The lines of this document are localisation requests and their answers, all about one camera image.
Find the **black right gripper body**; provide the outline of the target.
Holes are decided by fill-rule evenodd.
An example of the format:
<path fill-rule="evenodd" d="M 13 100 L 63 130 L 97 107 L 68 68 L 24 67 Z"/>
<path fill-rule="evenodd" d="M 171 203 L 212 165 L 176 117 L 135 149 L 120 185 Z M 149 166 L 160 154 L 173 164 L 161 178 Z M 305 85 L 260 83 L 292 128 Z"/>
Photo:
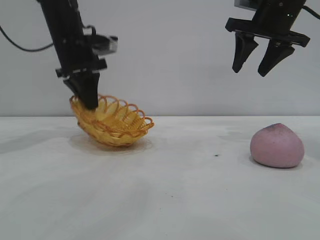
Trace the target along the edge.
<path fill-rule="evenodd" d="M 251 20 L 230 17 L 225 29 L 306 47 L 310 38 L 291 31 L 305 3 L 304 0 L 236 0 L 236 7 L 254 10 L 255 14 Z"/>

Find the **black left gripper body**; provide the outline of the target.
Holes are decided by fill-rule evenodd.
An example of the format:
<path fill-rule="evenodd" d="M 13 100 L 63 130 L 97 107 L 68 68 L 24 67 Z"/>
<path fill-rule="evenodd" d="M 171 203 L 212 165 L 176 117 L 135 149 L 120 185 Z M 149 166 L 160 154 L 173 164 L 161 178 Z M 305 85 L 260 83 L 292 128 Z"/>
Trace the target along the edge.
<path fill-rule="evenodd" d="M 108 38 L 99 34 L 80 34 L 63 36 L 51 35 L 60 68 L 55 70 L 57 77 L 66 78 L 77 72 L 98 71 L 107 68 L 104 58 L 100 59 L 108 49 Z"/>

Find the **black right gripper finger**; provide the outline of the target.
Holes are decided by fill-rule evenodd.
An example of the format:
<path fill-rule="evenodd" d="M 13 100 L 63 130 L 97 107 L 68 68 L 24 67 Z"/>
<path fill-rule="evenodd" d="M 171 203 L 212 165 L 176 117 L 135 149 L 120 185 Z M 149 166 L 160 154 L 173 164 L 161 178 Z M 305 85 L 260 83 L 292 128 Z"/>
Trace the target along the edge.
<path fill-rule="evenodd" d="M 265 77 L 278 63 L 294 53 L 292 43 L 271 39 L 257 72 Z"/>
<path fill-rule="evenodd" d="M 259 44 L 255 41 L 255 36 L 244 32 L 235 33 L 235 53 L 232 69 L 238 73 L 250 54 Z"/>

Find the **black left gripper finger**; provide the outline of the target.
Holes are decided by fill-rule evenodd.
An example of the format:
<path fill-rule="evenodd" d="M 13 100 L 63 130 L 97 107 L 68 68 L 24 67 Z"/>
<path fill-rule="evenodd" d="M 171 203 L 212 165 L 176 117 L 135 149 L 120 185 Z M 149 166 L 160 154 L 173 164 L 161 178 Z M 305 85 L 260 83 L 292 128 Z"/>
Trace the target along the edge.
<path fill-rule="evenodd" d="M 100 73 L 98 72 L 80 73 L 74 79 L 75 95 L 88 110 L 98 107 L 99 79 Z"/>
<path fill-rule="evenodd" d="M 63 80 L 63 83 L 73 92 L 78 99 L 81 98 L 81 85 L 78 77 L 69 77 Z"/>

